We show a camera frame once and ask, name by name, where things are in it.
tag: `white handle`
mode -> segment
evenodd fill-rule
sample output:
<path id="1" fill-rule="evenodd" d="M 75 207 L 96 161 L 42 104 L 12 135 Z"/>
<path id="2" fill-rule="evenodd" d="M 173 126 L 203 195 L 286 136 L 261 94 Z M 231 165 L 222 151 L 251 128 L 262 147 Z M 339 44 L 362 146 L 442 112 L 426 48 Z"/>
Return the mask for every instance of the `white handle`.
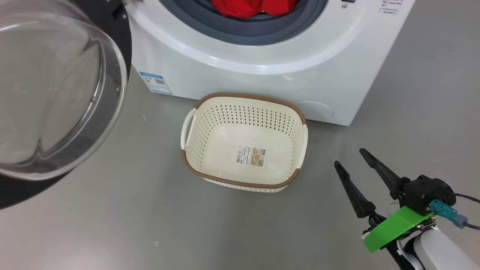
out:
<path id="1" fill-rule="evenodd" d="M 308 144 L 308 128 L 307 125 L 303 125 L 303 145 L 301 147 L 300 159 L 297 164 L 297 169 L 303 165 L 303 160 L 305 159 L 305 153 L 307 152 L 307 144 Z"/>
<path id="2" fill-rule="evenodd" d="M 187 142 L 185 142 L 185 136 L 187 134 L 187 127 L 188 123 L 190 122 L 190 119 L 192 116 L 195 114 L 197 109 L 193 108 L 188 114 L 187 117 L 185 117 L 185 121 L 183 121 L 183 127 L 181 128 L 181 135 L 180 135 L 180 147 L 182 150 L 185 150 L 185 145 L 188 145 L 188 140 L 190 139 L 190 135 L 192 135 L 192 129 L 188 132 L 188 139 Z"/>

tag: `red cloth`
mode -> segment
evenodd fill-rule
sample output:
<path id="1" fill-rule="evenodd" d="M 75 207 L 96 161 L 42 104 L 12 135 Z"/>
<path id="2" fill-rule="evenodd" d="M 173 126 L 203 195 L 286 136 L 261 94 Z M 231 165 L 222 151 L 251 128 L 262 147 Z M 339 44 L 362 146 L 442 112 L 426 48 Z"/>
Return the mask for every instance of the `red cloth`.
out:
<path id="1" fill-rule="evenodd" d="M 262 0 L 262 10 L 272 16 L 290 13 L 297 0 Z"/>
<path id="2" fill-rule="evenodd" d="M 297 0 L 211 0 L 211 2 L 223 16 L 250 18 L 262 10 L 272 16 L 289 13 Z"/>
<path id="3" fill-rule="evenodd" d="M 250 18 L 262 11 L 262 0 L 211 0 L 223 16 Z"/>

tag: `washing machine door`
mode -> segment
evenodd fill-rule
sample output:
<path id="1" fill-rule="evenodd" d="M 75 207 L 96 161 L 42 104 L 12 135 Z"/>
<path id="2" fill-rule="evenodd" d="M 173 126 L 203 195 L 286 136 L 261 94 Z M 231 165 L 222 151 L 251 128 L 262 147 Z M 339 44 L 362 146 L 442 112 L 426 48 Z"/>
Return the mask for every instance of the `washing machine door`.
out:
<path id="1" fill-rule="evenodd" d="M 121 0 L 0 0 L 0 209 L 50 187 L 105 140 L 131 46 Z"/>

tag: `beige basket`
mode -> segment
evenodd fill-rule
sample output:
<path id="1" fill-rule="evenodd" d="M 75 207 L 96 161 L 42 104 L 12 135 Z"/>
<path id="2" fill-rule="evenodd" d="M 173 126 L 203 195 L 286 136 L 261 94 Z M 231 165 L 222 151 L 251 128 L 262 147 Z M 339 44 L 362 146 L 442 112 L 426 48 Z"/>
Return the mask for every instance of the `beige basket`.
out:
<path id="1" fill-rule="evenodd" d="M 210 182 L 278 192 L 297 177 L 307 142 L 306 120 L 295 105 L 248 94 L 215 93 L 187 115 L 180 145 L 188 169 Z"/>

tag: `floor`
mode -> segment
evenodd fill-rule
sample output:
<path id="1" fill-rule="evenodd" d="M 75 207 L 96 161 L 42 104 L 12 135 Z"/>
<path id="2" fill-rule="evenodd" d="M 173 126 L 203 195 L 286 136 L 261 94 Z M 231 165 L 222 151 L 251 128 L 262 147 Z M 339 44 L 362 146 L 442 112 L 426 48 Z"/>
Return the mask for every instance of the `floor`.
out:
<path id="1" fill-rule="evenodd" d="M 148 91 L 132 72 L 116 127 L 86 162 L 40 195 L 0 211 L 3 269 L 396 269 L 370 254 L 333 163 L 378 211 L 392 201 L 358 149 L 400 176 L 442 178 L 480 196 L 480 1 L 415 4 L 350 127 L 309 122 L 298 178 L 276 194 L 192 175 L 180 156 L 196 101 Z M 478 205 L 460 213 L 480 224 Z M 439 227 L 480 265 L 480 233 Z"/>

